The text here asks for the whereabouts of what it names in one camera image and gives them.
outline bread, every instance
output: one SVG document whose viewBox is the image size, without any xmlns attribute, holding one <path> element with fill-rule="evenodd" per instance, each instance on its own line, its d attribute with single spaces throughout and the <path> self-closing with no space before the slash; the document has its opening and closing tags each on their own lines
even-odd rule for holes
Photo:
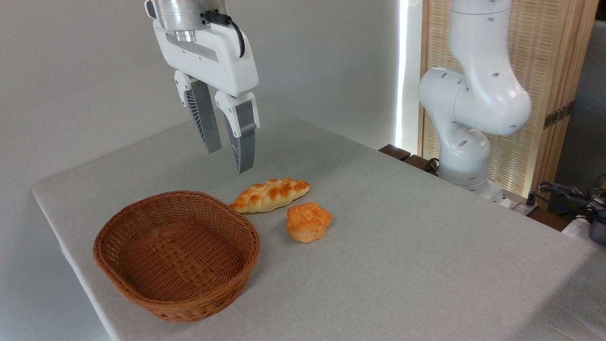
<svg viewBox="0 0 606 341">
<path fill-rule="evenodd" d="M 290 238 L 303 243 L 311 243 L 326 234 L 326 226 L 333 217 L 316 203 L 294 205 L 288 209 L 286 230 Z"/>
<path fill-rule="evenodd" d="M 250 186 L 229 207 L 238 213 L 269 212 L 301 198 L 310 188 L 303 180 L 272 179 Z"/>
</svg>

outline light strip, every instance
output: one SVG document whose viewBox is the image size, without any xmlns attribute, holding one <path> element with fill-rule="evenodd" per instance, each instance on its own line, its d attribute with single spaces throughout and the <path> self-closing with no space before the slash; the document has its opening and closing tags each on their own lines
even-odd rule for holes
<svg viewBox="0 0 606 341">
<path fill-rule="evenodd" d="M 398 54 L 398 93 L 396 95 L 396 131 L 394 146 L 402 147 L 402 116 L 404 100 L 404 74 L 406 70 L 406 34 L 408 26 L 408 0 L 399 0 L 400 3 L 400 32 Z"/>
</svg>

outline black cable bundle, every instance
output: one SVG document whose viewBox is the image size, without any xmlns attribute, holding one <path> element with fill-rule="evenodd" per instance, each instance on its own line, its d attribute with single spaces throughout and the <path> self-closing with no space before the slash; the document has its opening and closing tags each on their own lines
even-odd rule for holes
<svg viewBox="0 0 606 341">
<path fill-rule="evenodd" d="M 606 206 L 604 206 L 604 204 L 602 204 L 601 202 L 592 199 L 590 196 L 590 190 L 595 190 L 595 189 L 598 189 L 601 194 L 603 193 L 603 190 L 600 188 L 591 188 L 585 194 L 585 193 L 581 192 L 578 188 L 573 187 L 573 186 L 563 186 L 563 185 L 560 185 L 557 183 L 552 183 L 549 181 L 541 182 L 541 185 L 539 186 L 539 192 L 551 193 L 551 194 L 559 195 L 560 197 L 565 197 L 574 203 L 580 204 L 581 207 L 579 207 L 579 208 L 570 208 L 570 207 L 562 206 L 551 200 L 543 198 L 540 195 L 537 195 L 535 193 L 533 193 L 533 194 L 536 196 L 536 198 L 538 198 L 548 204 L 551 204 L 559 209 L 563 209 L 563 210 L 569 212 L 570 214 L 583 215 L 587 220 L 593 221 L 594 219 L 598 219 L 601 223 L 606 223 L 606 219 L 605 219 Z"/>
<path fill-rule="evenodd" d="M 208 22 L 223 26 L 231 25 L 236 30 L 236 33 L 238 34 L 238 41 L 240 42 L 240 58 L 242 58 L 245 52 L 244 36 L 242 36 L 242 31 L 240 31 L 238 25 L 236 25 L 236 23 L 231 20 L 231 16 L 219 13 L 219 10 L 207 11 L 206 14 L 202 17 L 204 16 L 206 17 L 206 20 L 208 20 Z"/>
</svg>

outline braided bread roll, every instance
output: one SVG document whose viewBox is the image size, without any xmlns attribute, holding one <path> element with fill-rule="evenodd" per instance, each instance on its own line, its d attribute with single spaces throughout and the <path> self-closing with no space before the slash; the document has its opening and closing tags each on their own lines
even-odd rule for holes
<svg viewBox="0 0 606 341">
<path fill-rule="evenodd" d="M 269 212 L 301 198 L 310 188 L 303 180 L 272 179 L 250 186 L 229 207 L 238 213 Z"/>
</svg>

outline basket rim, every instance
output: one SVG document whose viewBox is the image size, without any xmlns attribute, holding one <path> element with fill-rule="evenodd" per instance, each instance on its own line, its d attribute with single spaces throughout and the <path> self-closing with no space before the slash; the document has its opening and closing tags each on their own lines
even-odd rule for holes
<svg viewBox="0 0 606 341">
<path fill-rule="evenodd" d="M 245 262 L 244 262 L 244 266 L 242 267 L 242 269 L 235 276 L 233 276 L 226 282 L 221 283 L 219 286 L 217 286 L 213 290 L 204 292 L 200 295 L 196 295 L 196 296 L 190 297 L 185 300 L 175 300 L 175 301 L 153 300 L 153 299 L 147 298 L 146 296 L 142 295 L 139 291 L 135 290 L 135 288 L 133 288 L 131 285 L 129 285 L 124 280 L 124 278 L 122 278 L 122 276 L 118 275 L 117 272 L 111 266 L 108 265 L 107 259 L 101 252 L 101 243 L 104 240 L 104 237 L 107 235 L 107 232 L 109 231 L 110 224 L 118 216 L 122 215 L 123 213 L 132 211 L 132 209 L 133 209 L 132 207 L 134 205 L 141 204 L 141 203 L 147 203 L 148 201 L 155 201 L 158 198 L 162 198 L 162 197 L 166 197 L 166 196 L 174 196 L 174 195 L 203 197 L 203 198 L 209 199 L 211 201 L 215 201 L 216 203 L 219 203 L 220 206 L 222 206 L 224 209 L 228 210 L 230 213 L 232 213 L 235 216 L 235 218 L 241 220 L 246 225 L 246 227 L 248 227 L 247 232 L 251 234 L 252 240 L 253 240 L 253 250 L 251 253 L 251 257 L 248 257 L 244 260 Z M 199 192 L 199 191 L 170 191 L 170 192 L 163 192 L 160 194 L 152 195 L 151 197 L 143 198 L 139 201 L 136 201 L 136 202 L 122 208 L 120 211 L 115 213 L 115 215 L 112 216 L 112 218 L 109 219 L 109 221 L 106 222 L 105 225 L 103 225 L 103 227 L 97 234 L 97 237 L 95 238 L 95 242 L 93 245 L 93 258 L 94 258 L 95 262 L 97 263 L 97 266 L 102 270 L 102 272 L 105 273 L 105 275 L 108 277 L 108 279 L 110 279 L 110 281 L 112 283 L 114 283 L 114 285 L 120 287 L 120 288 L 118 288 L 118 291 L 120 291 L 123 295 L 128 295 L 128 298 L 130 300 L 136 300 L 138 302 L 144 302 L 144 303 L 151 303 L 154 305 L 174 305 L 174 304 L 180 304 L 180 303 L 185 303 L 185 302 L 195 302 L 198 300 L 211 300 L 211 299 L 221 296 L 221 295 L 216 294 L 216 292 L 218 292 L 220 288 L 226 288 L 226 289 L 228 289 L 227 291 L 232 291 L 235 288 L 237 288 L 242 282 L 247 282 L 248 277 L 250 276 L 252 269 L 255 267 L 255 264 L 259 257 L 260 245 L 261 245 L 261 242 L 259 240 L 259 234 L 257 233 L 254 225 L 250 222 L 250 220 L 248 220 L 248 218 L 246 218 L 242 214 L 231 209 L 229 206 L 227 206 L 221 200 L 218 200 L 217 198 L 212 197 L 209 194 Z"/>
</svg>

